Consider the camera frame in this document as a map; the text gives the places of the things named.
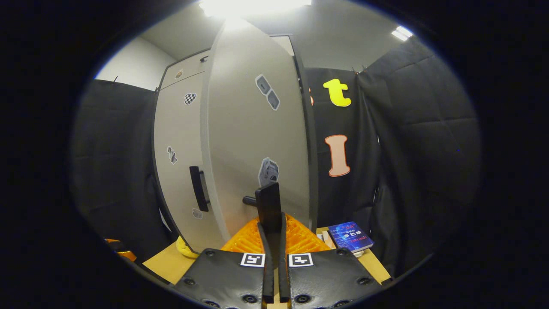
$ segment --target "cabinet door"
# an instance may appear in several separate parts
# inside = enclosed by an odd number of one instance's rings
[[[189,76],[204,72],[206,61],[200,60],[207,57],[209,54],[210,51],[197,53],[168,67],[168,69],[166,69],[166,73],[164,74],[164,78],[162,79],[162,85],[160,88],[164,89],[178,81],[188,78]]]
[[[310,227],[304,107],[294,59],[242,20],[223,25],[210,54],[200,127],[206,183],[222,234],[234,235],[257,216],[242,198],[260,187],[267,157],[278,165],[282,211]],[[275,108],[256,84],[260,75],[278,97]]]
[[[203,165],[200,150],[203,76],[204,73],[193,75],[159,92],[153,133],[160,190],[172,221],[195,252],[219,249],[225,243],[211,209],[208,212],[199,209],[189,172],[189,166],[202,169]],[[169,148],[174,151],[176,161]]]

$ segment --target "book cover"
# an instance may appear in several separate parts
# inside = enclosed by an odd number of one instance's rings
[[[354,221],[332,225],[328,230],[338,248],[347,248],[352,253],[370,248],[374,244]]]

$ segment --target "black handle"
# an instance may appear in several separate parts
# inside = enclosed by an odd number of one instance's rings
[[[242,202],[246,205],[257,207],[257,200],[255,199],[255,197],[246,195],[242,198]]]
[[[189,166],[189,171],[191,172],[191,181],[193,182],[194,196],[197,198],[198,209],[209,211],[208,203],[210,201],[207,201],[204,196],[204,188],[202,188],[202,180],[200,179],[200,175],[204,174],[204,172],[200,171],[197,166]]]

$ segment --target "sticker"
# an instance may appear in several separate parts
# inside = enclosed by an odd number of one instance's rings
[[[265,253],[244,253],[241,266],[263,267],[265,265]]]
[[[193,103],[194,99],[196,99],[197,97],[197,94],[195,92],[189,92],[188,94],[185,95],[185,105],[189,105],[191,103]]]
[[[271,85],[269,85],[269,82],[267,81],[265,76],[263,76],[263,74],[259,74],[255,78],[255,85],[257,86],[259,91],[261,91],[261,94],[267,97],[267,103],[269,103],[269,106],[271,106],[274,111],[278,110],[278,107],[280,106],[280,99],[276,95]]]
[[[330,94],[330,100],[334,105],[346,107],[351,105],[351,99],[343,97],[343,91],[342,90],[348,90],[349,87],[347,87],[346,84],[342,84],[339,82],[339,79],[334,78],[332,80],[329,80],[325,82],[322,86],[324,88],[328,88],[328,93]]]
[[[288,254],[288,261],[290,267],[304,267],[314,265],[312,263],[312,257],[310,253]]]
[[[271,85],[269,85],[267,79],[265,78],[265,76],[263,76],[263,74],[255,78],[255,85],[257,86],[257,88],[259,88],[259,91],[261,91],[261,93],[263,93],[263,95],[265,96],[271,89]]]
[[[332,135],[324,139],[324,142],[330,146],[330,155],[332,156],[332,168],[328,174],[332,177],[347,175],[351,168],[347,165],[345,153],[345,142],[347,136],[342,134]]]
[[[200,211],[199,209],[193,208],[193,216],[194,216],[196,219],[202,220],[202,218],[204,217],[204,214],[203,214],[203,212]]]
[[[269,157],[263,159],[263,162],[261,162],[261,167],[259,168],[259,174],[257,175],[259,187],[277,183],[279,178],[280,173],[276,162],[271,160]]]
[[[168,146],[168,158],[170,159],[172,164],[175,164],[177,162],[177,158],[175,157],[175,150],[173,150],[170,146]]]

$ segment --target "black curtain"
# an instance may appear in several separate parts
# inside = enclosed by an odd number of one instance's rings
[[[319,227],[348,222],[354,213],[371,206],[378,180],[379,145],[373,123],[366,106],[360,102],[356,74],[346,70],[306,68],[311,96],[318,155],[318,221]],[[336,106],[330,100],[323,84],[339,79],[346,84],[343,96],[351,99],[347,107]],[[346,162],[350,172],[332,177],[332,156],[325,138],[342,134],[345,142]],[[359,220],[367,228],[367,220]]]
[[[389,212],[402,225],[399,275],[433,253],[472,206],[481,167],[478,119],[451,69],[414,37],[357,79],[396,193]],[[386,209],[373,211],[380,218],[375,230],[382,230]]]
[[[76,205],[103,238],[143,262],[171,244],[153,177],[156,93],[93,80],[81,98],[71,151]]]
[[[395,277],[456,229],[480,179],[477,116],[451,69],[415,38],[366,70],[308,68],[317,136],[318,226],[354,220]],[[347,84],[338,107],[323,84]],[[343,134],[347,175],[331,177],[324,139]]]

